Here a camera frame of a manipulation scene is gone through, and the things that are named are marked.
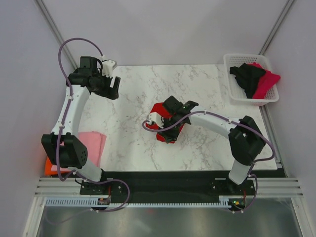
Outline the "red t shirt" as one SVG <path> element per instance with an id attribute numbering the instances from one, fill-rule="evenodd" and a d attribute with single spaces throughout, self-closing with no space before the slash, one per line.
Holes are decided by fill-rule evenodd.
<path id="1" fill-rule="evenodd" d="M 160 103 L 156 103 L 154 104 L 153 108 L 151 109 L 150 113 L 152 112 L 157 112 L 158 114 L 160 114 L 163 118 L 171 118 L 173 116 L 173 114 L 170 114 L 164 107 L 163 107 L 163 102 L 160 102 Z M 145 127 L 147 129 L 151 129 L 151 130 L 161 130 L 161 129 L 164 129 L 164 128 L 159 128 L 157 125 L 148 125 L 145 123 Z M 156 133 L 156 139 L 158 141 L 161 141 L 161 142 L 164 142 L 164 138 L 161 136 L 161 133 L 162 132 L 157 132 Z"/>

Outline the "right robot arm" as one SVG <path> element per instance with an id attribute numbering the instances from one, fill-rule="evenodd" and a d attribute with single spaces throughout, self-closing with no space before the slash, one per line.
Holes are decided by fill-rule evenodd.
<path id="1" fill-rule="evenodd" d="M 159 133 L 167 143 L 177 140 L 181 126 L 185 124 L 207 128 L 228 139 L 235 160 L 228 175 L 226 188 L 229 193 L 234 195 L 242 191 L 243 182 L 248 177 L 255 158 L 266 145 L 254 119 L 244 116 L 237 121 L 229 121 L 224 116 L 206 111 L 197 102 L 188 101 L 183 104 L 174 96 L 167 98 L 162 103 L 162 107 L 171 116 L 163 120 L 163 128 L 179 122 L 175 127 Z"/>

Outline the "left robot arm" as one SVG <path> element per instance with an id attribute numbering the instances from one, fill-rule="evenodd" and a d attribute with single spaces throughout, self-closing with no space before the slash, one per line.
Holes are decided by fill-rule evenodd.
<path id="1" fill-rule="evenodd" d="M 113 76 L 116 61 L 82 56 L 80 64 L 66 81 L 66 96 L 59 118 L 49 134 L 44 134 L 41 144 L 57 171 L 62 168 L 92 181 L 97 194 L 108 190 L 103 171 L 88 158 L 87 147 L 79 140 L 79 124 L 83 109 L 92 93 L 116 100 L 119 97 L 120 78 Z"/>

